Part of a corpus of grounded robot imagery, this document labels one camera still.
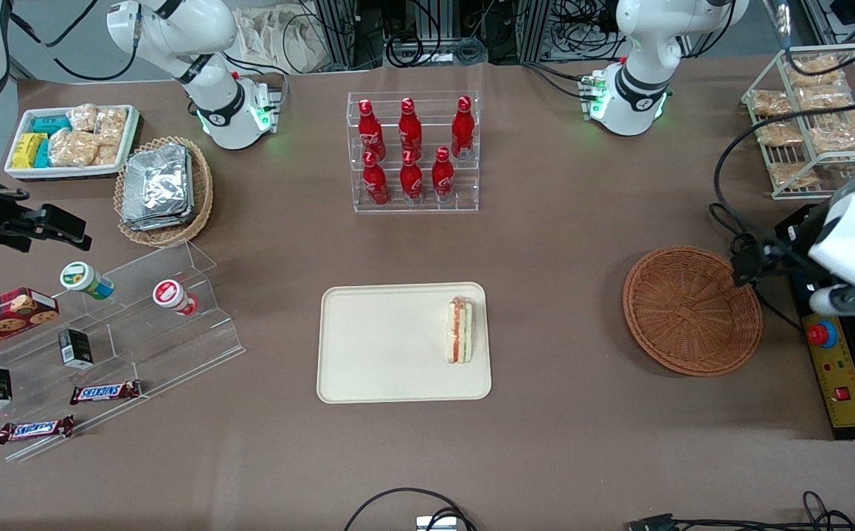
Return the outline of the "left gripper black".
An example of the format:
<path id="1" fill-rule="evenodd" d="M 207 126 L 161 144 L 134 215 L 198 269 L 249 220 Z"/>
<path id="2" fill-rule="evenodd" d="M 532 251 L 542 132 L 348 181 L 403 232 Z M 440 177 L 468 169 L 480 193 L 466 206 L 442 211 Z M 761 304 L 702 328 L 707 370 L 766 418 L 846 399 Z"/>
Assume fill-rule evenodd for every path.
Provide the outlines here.
<path id="1" fill-rule="evenodd" d="M 805 285 L 822 285 L 824 268 L 809 256 L 817 235 L 784 235 L 784 245 L 755 236 L 731 239 L 732 277 L 736 286 L 757 285 L 770 277 L 792 276 Z"/>

